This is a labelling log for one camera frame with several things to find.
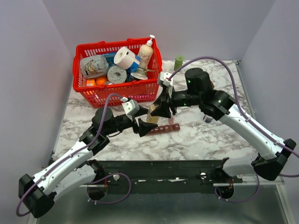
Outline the red weekly pill organizer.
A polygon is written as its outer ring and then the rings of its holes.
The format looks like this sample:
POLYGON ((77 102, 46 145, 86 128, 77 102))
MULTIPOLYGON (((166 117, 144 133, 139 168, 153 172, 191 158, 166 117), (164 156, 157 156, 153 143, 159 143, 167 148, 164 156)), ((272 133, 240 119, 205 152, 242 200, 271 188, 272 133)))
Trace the red weekly pill organizer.
POLYGON ((174 118, 168 119, 166 125, 161 125, 151 130, 147 135, 161 135, 165 133, 178 132, 180 130, 179 123, 174 123, 174 118))

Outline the green lid of bottle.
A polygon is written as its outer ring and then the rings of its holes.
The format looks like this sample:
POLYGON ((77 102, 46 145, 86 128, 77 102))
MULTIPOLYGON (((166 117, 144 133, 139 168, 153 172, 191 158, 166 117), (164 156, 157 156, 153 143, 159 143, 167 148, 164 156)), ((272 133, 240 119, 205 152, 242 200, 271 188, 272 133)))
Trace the green lid of bottle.
POLYGON ((179 67, 181 67, 182 64, 183 64, 183 61, 184 61, 184 58, 183 58, 182 55, 176 56, 175 63, 174 63, 174 68, 173 69, 177 70, 179 67))

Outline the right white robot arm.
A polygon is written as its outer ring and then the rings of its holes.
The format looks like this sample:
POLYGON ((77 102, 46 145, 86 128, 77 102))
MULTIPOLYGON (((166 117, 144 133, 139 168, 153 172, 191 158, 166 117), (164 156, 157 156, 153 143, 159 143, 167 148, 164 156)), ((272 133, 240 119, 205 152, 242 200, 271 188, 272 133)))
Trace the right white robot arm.
POLYGON ((163 81, 169 77, 170 73, 160 73, 158 84, 163 90, 155 101, 158 106, 151 112, 152 116, 170 118, 178 107, 197 105, 202 113, 232 128, 258 152, 252 157, 223 159, 215 171, 217 181, 225 183, 233 176, 247 174, 257 174, 273 181, 281 174, 296 147, 295 141, 274 135, 238 108, 232 96, 213 89, 209 74, 201 68, 185 72, 187 89, 184 91, 165 86, 163 81))

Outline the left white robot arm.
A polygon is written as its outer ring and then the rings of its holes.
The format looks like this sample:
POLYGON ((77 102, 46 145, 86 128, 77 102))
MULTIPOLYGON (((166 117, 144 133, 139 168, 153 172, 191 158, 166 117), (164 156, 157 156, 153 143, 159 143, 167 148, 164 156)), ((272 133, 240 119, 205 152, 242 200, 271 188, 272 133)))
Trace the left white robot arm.
POLYGON ((92 118, 91 126, 79 140, 58 160, 42 171, 30 176, 24 174, 18 183, 19 209, 24 204, 27 214, 40 218, 66 192, 82 184, 99 184, 103 181, 103 172, 97 162, 89 161, 108 143, 109 135, 132 129, 140 137, 157 128, 157 124, 140 119, 148 110, 130 102, 123 103, 124 114, 114 116, 109 107, 99 108, 92 118))

